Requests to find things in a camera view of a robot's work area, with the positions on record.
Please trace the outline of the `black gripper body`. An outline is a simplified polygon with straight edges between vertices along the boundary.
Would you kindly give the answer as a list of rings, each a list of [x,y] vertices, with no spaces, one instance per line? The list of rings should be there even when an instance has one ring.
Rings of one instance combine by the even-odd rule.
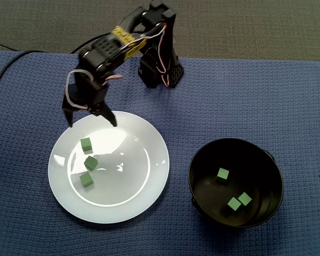
[[[109,77],[109,72],[102,75],[78,64],[67,76],[62,108],[94,114],[94,105],[105,102]]]

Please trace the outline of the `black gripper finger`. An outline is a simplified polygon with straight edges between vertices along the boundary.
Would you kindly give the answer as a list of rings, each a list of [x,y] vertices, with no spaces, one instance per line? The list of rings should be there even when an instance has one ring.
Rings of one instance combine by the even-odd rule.
[[[94,115],[104,117],[113,127],[117,126],[116,117],[105,102],[94,105]]]
[[[69,127],[73,126],[73,115],[74,115],[74,108],[63,108],[63,113],[65,115],[66,121]]]

